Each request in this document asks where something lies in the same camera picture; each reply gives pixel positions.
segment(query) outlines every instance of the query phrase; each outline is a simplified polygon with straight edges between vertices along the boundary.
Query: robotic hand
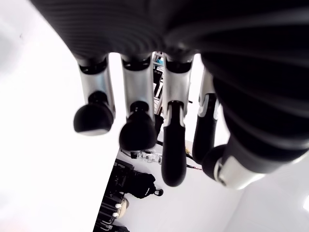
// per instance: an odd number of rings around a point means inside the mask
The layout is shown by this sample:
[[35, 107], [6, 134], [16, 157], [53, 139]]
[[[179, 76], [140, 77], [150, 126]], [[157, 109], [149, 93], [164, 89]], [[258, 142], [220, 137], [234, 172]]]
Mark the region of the robotic hand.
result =
[[[185, 176], [184, 148], [193, 55], [205, 71], [193, 157], [207, 176], [242, 189], [309, 149], [309, 5], [300, 0], [32, 0], [75, 56], [86, 105], [78, 133], [108, 132], [115, 118], [108, 53], [121, 54], [127, 123], [124, 150], [156, 143], [153, 51], [165, 53], [162, 175]], [[231, 132], [213, 147], [217, 108]]]

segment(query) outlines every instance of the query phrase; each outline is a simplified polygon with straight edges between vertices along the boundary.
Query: black rubber fingertip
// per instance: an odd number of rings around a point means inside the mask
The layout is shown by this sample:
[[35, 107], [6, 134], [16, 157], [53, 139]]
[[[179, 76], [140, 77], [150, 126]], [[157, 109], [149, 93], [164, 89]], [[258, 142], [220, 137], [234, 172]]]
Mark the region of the black rubber fingertip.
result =
[[110, 131], [113, 116], [110, 109], [102, 104], [87, 104], [75, 114], [73, 126], [77, 133], [85, 135], [105, 134]]
[[193, 160], [201, 164], [205, 155], [213, 148], [217, 120], [213, 115], [197, 117], [197, 127], [192, 146]]
[[119, 145], [126, 151], [150, 149], [156, 143], [155, 126], [145, 112], [134, 112], [122, 127]]
[[171, 187], [180, 185], [186, 174], [184, 133], [185, 128], [180, 125], [164, 127], [161, 170], [164, 182]]
[[216, 146], [212, 150], [210, 150], [204, 157], [202, 162], [203, 172], [214, 180], [213, 170], [216, 162], [219, 158], [223, 156], [224, 150], [226, 148], [226, 144]]

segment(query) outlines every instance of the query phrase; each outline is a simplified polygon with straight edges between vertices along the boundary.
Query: black robotic hand cover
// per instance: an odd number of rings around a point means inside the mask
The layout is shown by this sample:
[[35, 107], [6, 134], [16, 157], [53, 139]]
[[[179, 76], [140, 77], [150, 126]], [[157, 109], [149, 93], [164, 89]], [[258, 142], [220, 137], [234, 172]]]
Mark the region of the black robotic hand cover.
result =
[[308, 1], [32, 2], [80, 66], [109, 52], [162, 51], [172, 60], [200, 53], [231, 137], [261, 163], [290, 162], [309, 149]]

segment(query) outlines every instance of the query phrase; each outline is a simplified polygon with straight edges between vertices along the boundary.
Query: white ceiling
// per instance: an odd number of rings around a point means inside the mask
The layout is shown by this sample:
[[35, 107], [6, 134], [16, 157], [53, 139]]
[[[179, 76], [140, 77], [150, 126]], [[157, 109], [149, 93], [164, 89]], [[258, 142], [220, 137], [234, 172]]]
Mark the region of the white ceiling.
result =
[[[91, 231], [126, 115], [119, 55], [110, 57], [117, 119], [109, 134], [87, 138], [72, 128], [83, 104], [77, 64], [26, 0], [0, 1], [0, 51], [0, 231], [36, 232], [46, 224], [47, 232]], [[201, 74], [197, 56], [190, 88], [196, 101], [185, 121], [188, 141], [195, 131]], [[228, 136], [221, 114], [215, 144], [226, 143]], [[309, 231], [309, 213], [302, 208], [309, 195], [308, 165], [306, 159], [284, 167], [242, 195], [197, 170], [188, 170], [180, 187], [169, 188], [157, 164], [135, 164], [152, 172], [165, 194], [130, 199], [123, 222], [133, 232], [150, 224], [163, 232]], [[139, 218], [129, 214], [137, 207]]]

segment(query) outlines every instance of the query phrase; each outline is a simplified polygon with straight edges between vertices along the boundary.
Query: white wall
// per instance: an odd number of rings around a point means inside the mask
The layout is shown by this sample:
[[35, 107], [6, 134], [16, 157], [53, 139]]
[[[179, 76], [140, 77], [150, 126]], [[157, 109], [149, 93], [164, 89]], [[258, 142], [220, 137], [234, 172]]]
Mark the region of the white wall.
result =
[[249, 186], [225, 232], [307, 232], [309, 158]]
[[92, 231], [125, 122], [119, 55], [110, 61], [117, 119], [107, 135], [78, 135], [75, 59], [28, 1], [0, 1], [1, 232]]

